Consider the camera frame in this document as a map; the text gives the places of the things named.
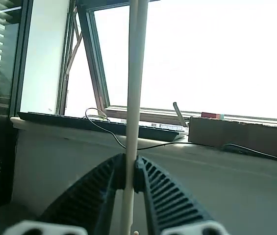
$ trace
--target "cardboard box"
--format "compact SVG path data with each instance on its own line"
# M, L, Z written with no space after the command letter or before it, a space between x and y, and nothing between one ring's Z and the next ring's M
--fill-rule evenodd
M277 126L191 117L188 141L216 148L233 143L277 156Z

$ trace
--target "vertical rod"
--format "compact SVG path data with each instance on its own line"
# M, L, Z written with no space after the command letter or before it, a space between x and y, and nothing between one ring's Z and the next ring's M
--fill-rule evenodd
M122 201L121 235L129 235L133 223L133 172L137 156L140 95L149 0L130 0L129 2L126 187Z

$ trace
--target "black cable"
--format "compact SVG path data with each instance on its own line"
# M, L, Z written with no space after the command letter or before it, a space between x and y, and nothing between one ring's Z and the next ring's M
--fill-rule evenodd
M90 121L90 123L92 123L94 126L98 127L99 129L101 129L101 130L103 130L103 131L106 131L106 132L110 133L110 134L114 137L114 139L117 141L117 143L118 143L122 148L126 149L126 146L123 145L123 144L119 141L119 139L116 137L116 135L115 135L112 131L109 131L109 130L107 130L107 129L104 129L104 128L101 127L101 126L98 126L97 124L95 124L93 121L91 121L91 120L88 118L88 116L87 116L87 111L90 110L90 109L96 109L96 108L88 108L88 109L86 109L86 111L85 111L85 117Z
M90 110L90 109L96 109L96 108L88 108L88 109L86 109L86 111L85 111L85 117L94 126L98 127L99 129L101 129L103 131L106 131L106 132L110 133L114 137L114 139L117 141L117 143L122 148L126 149L126 146L119 141L119 139L116 137L116 135L112 131L109 131L109 130L101 127L101 126L98 126L92 120L90 120L88 118L87 111ZM157 148L157 147L166 146L166 145L170 145L170 144L191 144L191 145L206 146L206 145L203 145L203 144L191 143L191 142L170 142L170 143L162 143L162 144L152 145L152 146L145 147L145 148L138 148L137 150L146 150L146 149ZM240 146L240 145L237 145L237 144L232 144L232 143L224 144L221 147L221 151L232 151L232 152L235 152L235 153L244 153L244 154L247 154L247 155L252 155L252 156L256 156L256 157L260 157L260 158L266 158L266 159L271 159L271 160L277 161L277 157L276 156L273 156L273 155L270 155L270 154L266 154L266 153L262 153L262 152L259 152L259 151L256 151L256 150L253 150L253 149L250 149L250 148L246 148L246 147L243 147L243 146Z
M250 148L246 148L237 144L233 143L226 143L221 147L222 151L231 151L231 152L236 152L236 153L243 153L246 155L252 155L255 157L261 157L261 158L266 158L266 159L271 159L277 161L277 156L273 156L267 153L262 153Z

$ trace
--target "wall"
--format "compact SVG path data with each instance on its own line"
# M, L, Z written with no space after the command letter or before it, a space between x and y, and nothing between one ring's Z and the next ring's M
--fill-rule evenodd
M67 9L68 0L33 2L22 112L55 112Z
M63 128L39 129L33 125L19 132L13 190L13 201L36 214L83 174L123 151L104 133L70 129L64 138ZM277 234L277 162L189 145L141 154L175 176L231 234ZM119 231L121 193L110 234ZM147 234L141 194L135 197L134 213L133 228Z

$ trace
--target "keyboard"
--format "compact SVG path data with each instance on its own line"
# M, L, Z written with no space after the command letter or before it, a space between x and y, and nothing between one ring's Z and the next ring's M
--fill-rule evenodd
M68 117L63 115L50 115L50 114L40 114L40 113L23 113L18 112L20 119L35 122L44 125L53 125L61 127L69 127L75 129L89 130L105 132L93 125L86 118L79 117ZM93 120L98 126L113 132L115 135L126 136L126 124L112 121L103 120ZM187 133L179 130L167 130L159 127L150 126L139 126L139 138L155 140L155 141L165 141L172 142L176 139L185 137Z

